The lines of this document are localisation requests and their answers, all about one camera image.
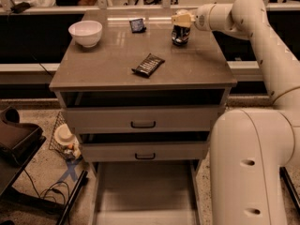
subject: bowl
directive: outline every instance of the bowl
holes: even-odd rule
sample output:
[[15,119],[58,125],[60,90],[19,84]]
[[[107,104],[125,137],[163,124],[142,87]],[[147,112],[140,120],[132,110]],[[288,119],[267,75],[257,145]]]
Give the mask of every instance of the bowl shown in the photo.
[[102,30],[102,24],[97,21],[76,22],[68,29],[75,41],[85,48],[92,48],[100,41]]

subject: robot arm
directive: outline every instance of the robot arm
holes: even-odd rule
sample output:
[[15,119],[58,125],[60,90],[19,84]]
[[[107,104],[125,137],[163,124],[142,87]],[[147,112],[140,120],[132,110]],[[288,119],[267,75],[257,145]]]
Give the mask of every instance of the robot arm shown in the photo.
[[214,225],[287,224],[279,167],[300,166],[300,63],[268,22],[263,0],[204,5],[172,16],[178,26],[248,39],[273,110],[225,112],[211,135]]

